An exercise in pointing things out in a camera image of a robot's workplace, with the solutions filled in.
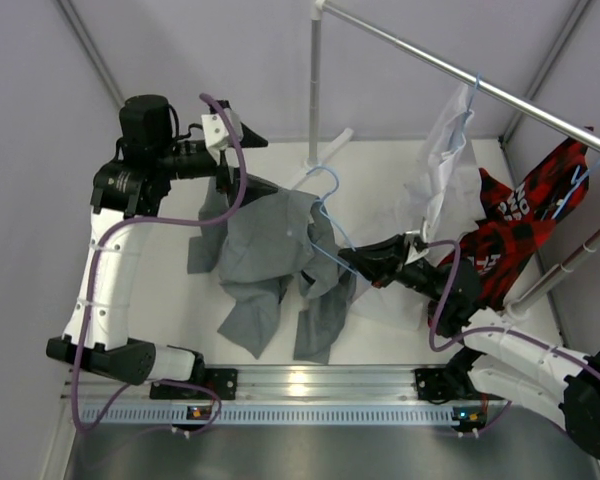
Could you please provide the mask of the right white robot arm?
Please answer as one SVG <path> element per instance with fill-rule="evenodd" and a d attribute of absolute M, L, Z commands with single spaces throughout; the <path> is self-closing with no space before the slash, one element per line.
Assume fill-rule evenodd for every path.
<path fill-rule="evenodd" d="M 524 332 L 480 302 L 480 278 L 469 261 L 455 257 L 434 266 L 425 257 L 427 248 L 403 233 L 343 248 L 339 256 L 375 288 L 399 283 L 434 302 L 431 349 L 460 348 L 444 368 L 452 394 L 492 395 L 522 406 L 600 461 L 600 351 L 577 352 Z"/>

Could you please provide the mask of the grey button shirt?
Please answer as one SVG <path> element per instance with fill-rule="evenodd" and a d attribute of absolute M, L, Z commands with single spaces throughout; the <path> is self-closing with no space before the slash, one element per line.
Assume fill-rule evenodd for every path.
<path fill-rule="evenodd" d="M 276 334 L 282 303 L 296 283 L 306 306 L 298 313 L 296 361 L 326 364 L 345 325 L 356 278 L 320 253 L 338 253 L 332 225 L 317 196 L 280 187 L 226 222 L 202 228 L 188 245 L 187 271 L 217 271 L 234 306 L 218 332 L 259 358 Z"/>

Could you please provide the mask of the light blue hanger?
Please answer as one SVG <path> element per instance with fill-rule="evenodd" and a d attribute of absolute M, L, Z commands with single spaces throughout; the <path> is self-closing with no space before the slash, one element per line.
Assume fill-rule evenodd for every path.
<path fill-rule="evenodd" d="M 345 241 L 346 245 L 353 251 L 356 251 L 357 248 L 355 247 L 354 243 L 349 238 L 349 236 L 346 233 L 346 231 L 344 230 L 344 228 L 338 223 L 338 221 L 334 217 L 332 217 L 328 213 L 328 211 L 326 209 L 326 201 L 331 196 L 333 196 L 340 188 L 339 175 L 331 167 L 328 167 L 326 165 L 317 165 L 315 167 L 310 168 L 308 170 L 308 172 L 306 173 L 306 176 L 310 177 L 319 172 L 327 172 L 331 176 L 331 178 L 334 182 L 334 185 L 330 190 L 328 190 L 325 194 L 323 194 L 317 200 L 314 201 L 314 203 L 318 206 L 318 212 L 340 233 L 340 235 L 341 235 L 342 239 Z M 337 265 L 343 267 L 345 270 L 349 271 L 354 276 L 361 276 L 361 274 L 357 270 L 354 270 L 352 267 L 349 266 L 348 263 L 346 263 L 344 260 L 341 260 L 338 255 L 336 255 L 336 254 L 332 255 L 332 254 L 328 253 L 326 250 L 324 250 L 322 247 L 319 247 L 317 244 L 314 244 L 314 247 L 320 253 L 325 255 L 328 259 L 334 261 Z"/>

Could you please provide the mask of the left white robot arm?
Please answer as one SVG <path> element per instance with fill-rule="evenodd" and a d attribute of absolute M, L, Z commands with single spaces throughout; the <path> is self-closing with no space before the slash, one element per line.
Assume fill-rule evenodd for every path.
<path fill-rule="evenodd" d="M 137 264 L 152 225 L 168 222 L 159 210 L 172 182 L 217 180 L 228 210 L 193 224 L 224 224 L 252 191 L 245 150 L 268 145 L 228 101 L 201 98 L 209 111 L 195 126 L 203 134 L 200 140 L 179 132 L 179 118 L 166 97 L 145 94 L 124 102 L 115 156 L 93 179 L 89 253 L 78 298 L 64 332 L 48 340 L 48 358 L 124 384 L 171 380 L 186 399 L 205 390 L 201 354 L 133 339 L 128 329 Z"/>

